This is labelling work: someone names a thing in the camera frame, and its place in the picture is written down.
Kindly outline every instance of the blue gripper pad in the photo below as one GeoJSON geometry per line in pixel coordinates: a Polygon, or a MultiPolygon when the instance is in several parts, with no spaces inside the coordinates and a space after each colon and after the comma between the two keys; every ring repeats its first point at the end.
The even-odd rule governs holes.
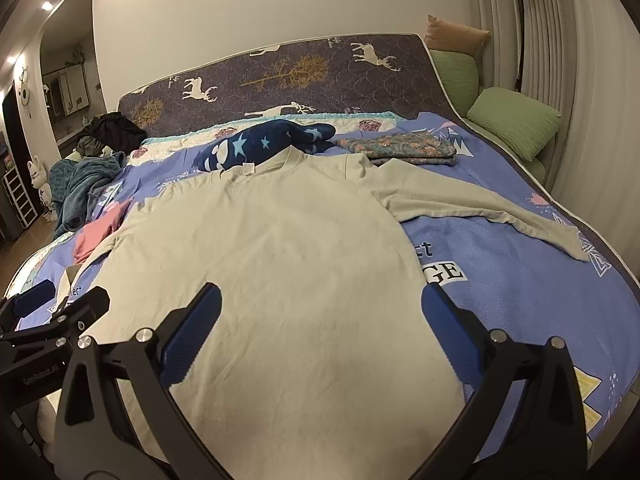
{"type": "Polygon", "coordinates": [[[56,297],[56,287],[49,280],[33,285],[14,300],[14,316],[27,317],[31,312],[56,297]]]}
{"type": "Polygon", "coordinates": [[[422,290],[422,314],[436,335],[461,383],[475,390],[482,383],[482,355],[465,327],[460,323],[456,306],[437,285],[422,290]]]}
{"type": "Polygon", "coordinates": [[[212,283],[203,287],[196,300],[160,357],[160,382],[165,388],[184,380],[222,311],[222,294],[212,283]]]}

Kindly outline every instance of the bed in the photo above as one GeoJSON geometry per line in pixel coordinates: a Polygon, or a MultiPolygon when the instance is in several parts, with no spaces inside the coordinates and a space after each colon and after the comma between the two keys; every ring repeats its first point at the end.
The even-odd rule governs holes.
{"type": "MultiPolygon", "coordinates": [[[[517,205],[580,230],[590,261],[572,260],[508,225],[482,218],[420,217],[402,224],[425,276],[486,327],[543,344],[561,335],[574,360],[588,445],[610,421],[640,369],[640,286],[614,250],[584,221],[557,204],[500,146],[470,131],[452,109],[418,36],[341,36],[273,45],[164,78],[123,96],[119,110],[148,133],[105,190],[92,219],[114,201],[134,203],[197,174],[204,144],[253,124],[283,118],[324,122],[340,136],[428,130],[458,149],[456,165],[429,171],[478,184],[517,205]]],[[[322,154],[344,153],[335,147],[322,154]]],[[[65,234],[20,268],[8,295],[72,264],[75,234],[65,234]]],[[[104,260],[78,276],[73,301],[91,287],[104,260]]],[[[55,301],[21,320],[48,321],[55,301]]],[[[516,409],[510,394],[484,455],[497,449],[516,409]]]]}

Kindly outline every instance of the green pillow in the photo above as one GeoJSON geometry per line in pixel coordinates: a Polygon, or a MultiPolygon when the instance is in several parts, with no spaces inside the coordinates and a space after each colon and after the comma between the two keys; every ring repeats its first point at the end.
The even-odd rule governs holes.
{"type": "Polygon", "coordinates": [[[456,111],[465,117],[478,98],[478,67],[476,60],[460,52],[430,50],[442,85],[456,111]]]}
{"type": "Polygon", "coordinates": [[[466,114],[529,162],[558,132],[561,117],[551,106],[498,87],[482,92],[466,114]]]}

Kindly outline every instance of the dark doorway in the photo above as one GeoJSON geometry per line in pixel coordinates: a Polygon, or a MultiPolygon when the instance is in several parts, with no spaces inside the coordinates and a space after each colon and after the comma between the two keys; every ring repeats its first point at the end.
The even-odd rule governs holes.
{"type": "Polygon", "coordinates": [[[18,99],[15,95],[15,86],[11,87],[4,101],[2,101],[2,113],[4,114],[6,136],[9,140],[9,148],[14,156],[15,167],[18,169],[22,184],[24,184],[27,190],[27,195],[29,195],[36,213],[40,216],[44,208],[42,202],[40,202],[38,190],[31,185],[31,175],[29,174],[29,168],[27,168],[27,162],[31,160],[31,153],[27,146],[27,140],[24,138],[22,121],[20,120],[20,110],[18,110],[18,99]]]}

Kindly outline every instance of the wooden floor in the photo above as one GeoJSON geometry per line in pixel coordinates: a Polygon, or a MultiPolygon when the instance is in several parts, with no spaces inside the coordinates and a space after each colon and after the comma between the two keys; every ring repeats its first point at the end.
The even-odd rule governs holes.
{"type": "Polygon", "coordinates": [[[51,241],[55,226],[55,222],[40,217],[15,242],[0,248],[0,297],[24,261],[51,241]]]}

